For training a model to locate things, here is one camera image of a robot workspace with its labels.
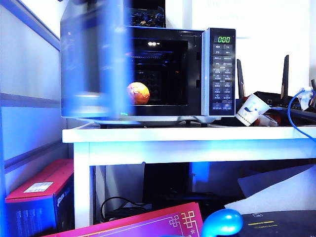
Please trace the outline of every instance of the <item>white wall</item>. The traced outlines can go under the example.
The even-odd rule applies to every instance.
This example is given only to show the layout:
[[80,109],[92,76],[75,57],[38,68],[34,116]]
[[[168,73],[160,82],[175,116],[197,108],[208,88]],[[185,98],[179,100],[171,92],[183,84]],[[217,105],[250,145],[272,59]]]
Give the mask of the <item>white wall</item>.
[[316,1],[310,2],[310,80],[316,80]]
[[57,37],[60,37],[60,19],[68,1],[21,0]]
[[57,158],[66,120],[60,117],[59,51],[0,6],[2,158],[7,194]]
[[309,85],[310,2],[313,0],[166,0],[168,27],[235,28],[246,95],[280,93],[283,62],[290,55],[289,95]]

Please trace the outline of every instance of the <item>pink box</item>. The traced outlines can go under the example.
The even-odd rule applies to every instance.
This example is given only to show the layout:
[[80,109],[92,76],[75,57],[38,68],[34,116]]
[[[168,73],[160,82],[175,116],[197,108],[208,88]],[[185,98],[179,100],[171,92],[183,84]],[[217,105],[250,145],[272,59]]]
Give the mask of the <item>pink box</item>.
[[199,237],[202,226],[198,203],[190,202],[46,237]]

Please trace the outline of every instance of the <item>blue ethernet cable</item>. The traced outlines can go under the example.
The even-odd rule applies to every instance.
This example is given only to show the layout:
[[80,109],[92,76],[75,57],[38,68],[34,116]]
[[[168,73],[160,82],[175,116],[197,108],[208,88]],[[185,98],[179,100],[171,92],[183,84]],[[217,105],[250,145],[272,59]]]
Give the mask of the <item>blue ethernet cable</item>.
[[[288,104],[288,107],[287,107],[287,117],[288,117],[288,120],[290,121],[291,125],[297,130],[299,131],[300,133],[304,134],[305,136],[311,138],[314,142],[316,142],[316,139],[310,135],[308,135],[307,133],[303,132],[302,130],[300,130],[292,121],[291,119],[291,116],[290,116],[290,108],[291,108],[291,105],[294,101],[294,99],[301,93],[305,92],[304,89],[302,89],[301,91],[299,91],[296,95],[293,96],[293,98],[290,100],[290,103]],[[314,90],[311,90],[311,92],[313,93],[311,99],[313,99],[315,97],[315,91]]]

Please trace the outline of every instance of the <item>white paper cup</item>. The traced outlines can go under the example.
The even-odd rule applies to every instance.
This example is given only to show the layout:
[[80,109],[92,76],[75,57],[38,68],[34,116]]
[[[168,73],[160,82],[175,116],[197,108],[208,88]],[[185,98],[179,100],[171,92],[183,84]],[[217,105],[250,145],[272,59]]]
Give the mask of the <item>white paper cup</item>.
[[269,108],[269,105],[263,100],[251,94],[236,113],[235,117],[246,126],[250,126],[259,115],[264,114]]

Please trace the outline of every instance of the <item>microwave control panel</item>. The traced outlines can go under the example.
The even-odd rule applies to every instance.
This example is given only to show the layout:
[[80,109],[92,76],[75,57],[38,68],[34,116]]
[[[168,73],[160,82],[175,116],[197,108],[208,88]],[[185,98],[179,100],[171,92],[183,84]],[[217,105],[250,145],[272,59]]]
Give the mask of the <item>microwave control panel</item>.
[[202,35],[202,114],[235,116],[235,29],[209,28]]

